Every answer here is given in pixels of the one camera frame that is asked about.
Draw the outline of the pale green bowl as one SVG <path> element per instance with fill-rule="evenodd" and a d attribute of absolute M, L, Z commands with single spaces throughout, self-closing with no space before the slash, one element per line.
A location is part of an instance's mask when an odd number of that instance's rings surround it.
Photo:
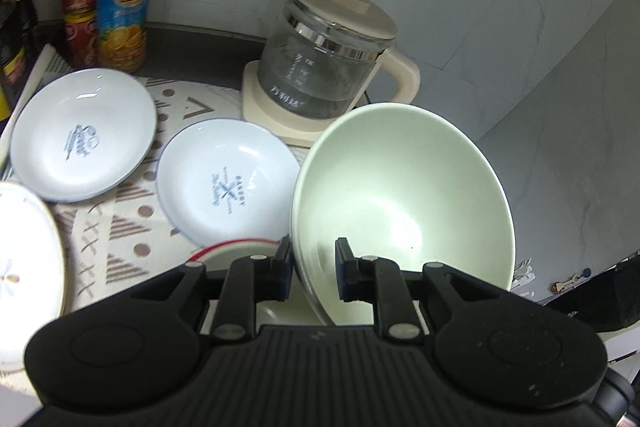
<path fill-rule="evenodd" d="M 426 109 L 378 103 L 338 118 L 309 150 L 291 215 L 296 269 L 329 325 L 373 321 L 369 303 L 338 295 L 334 244 L 420 271 L 445 265 L 510 289 L 514 225 L 490 162 L 454 124 Z"/>

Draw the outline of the red rimmed plate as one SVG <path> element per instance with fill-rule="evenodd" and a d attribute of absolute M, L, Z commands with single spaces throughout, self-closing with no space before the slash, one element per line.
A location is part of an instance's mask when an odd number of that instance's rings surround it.
<path fill-rule="evenodd" d="M 269 239 L 233 239 L 206 247 L 194 254 L 189 261 L 201 262 L 207 270 L 225 270 L 236 259 L 253 255 L 273 256 L 278 246 L 278 242 Z"/>

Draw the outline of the white bakery print plate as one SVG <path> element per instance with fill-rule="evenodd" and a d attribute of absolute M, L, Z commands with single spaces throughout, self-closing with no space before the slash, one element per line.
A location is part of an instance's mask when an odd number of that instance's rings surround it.
<path fill-rule="evenodd" d="M 191 124 L 163 149 L 156 194 L 167 219 L 195 245 L 288 234 L 299 163 L 257 124 L 215 118 Z"/>

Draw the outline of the cream kettle base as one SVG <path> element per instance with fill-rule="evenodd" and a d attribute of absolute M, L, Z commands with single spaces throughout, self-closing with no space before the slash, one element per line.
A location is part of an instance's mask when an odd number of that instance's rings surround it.
<path fill-rule="evenodd" d="M 380 65 L 335 53 L 271 55 L 243 70 L 242 116 L 288 145 L 310 147 L 363 100 Z"/>

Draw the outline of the white gold-rimmed plate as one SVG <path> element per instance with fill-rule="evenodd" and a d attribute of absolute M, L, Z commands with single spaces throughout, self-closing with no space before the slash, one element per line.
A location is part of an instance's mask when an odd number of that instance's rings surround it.
<path fill-rule="evenodd" d="M 29 340 L 64 308 L 65 260 L 48 206 L 21 184 L 1 183 L 1 370 L 19 371 Z"/>

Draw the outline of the white blue-rimmed plate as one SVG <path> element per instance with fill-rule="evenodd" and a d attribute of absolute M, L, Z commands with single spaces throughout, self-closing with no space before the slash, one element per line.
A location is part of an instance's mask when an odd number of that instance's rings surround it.
<path fill-rule="evenodd" d="M 106 68 L 71 72 L 27 103 L 12 132 L 15 178 L 48 202 L 103 194 L 149 152 L 156 107 L 134 77 Z"/>

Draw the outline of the glass electric kettle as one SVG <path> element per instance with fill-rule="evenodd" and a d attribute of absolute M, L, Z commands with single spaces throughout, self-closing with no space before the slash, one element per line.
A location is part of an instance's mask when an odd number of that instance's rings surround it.
<path fill-rule="evenodd" d="M 410 103 L 418 66 L 395 49 L 394 20 L 370 0 L 284 0 L 258 62 L 271 101 L 308 119 L 345 114 L 383 69 L 396 80 L 390 98 Z"/>

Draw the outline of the dark sauce bottle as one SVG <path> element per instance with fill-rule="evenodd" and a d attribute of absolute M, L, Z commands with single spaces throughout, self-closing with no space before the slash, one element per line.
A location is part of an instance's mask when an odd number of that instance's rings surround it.
<path fill-rule="evenodd" d="M 35 30 L 37 10 L 32 0 L 4 0 L 1 5 L 2 90 L 14 108 L 39 53 Z"/>

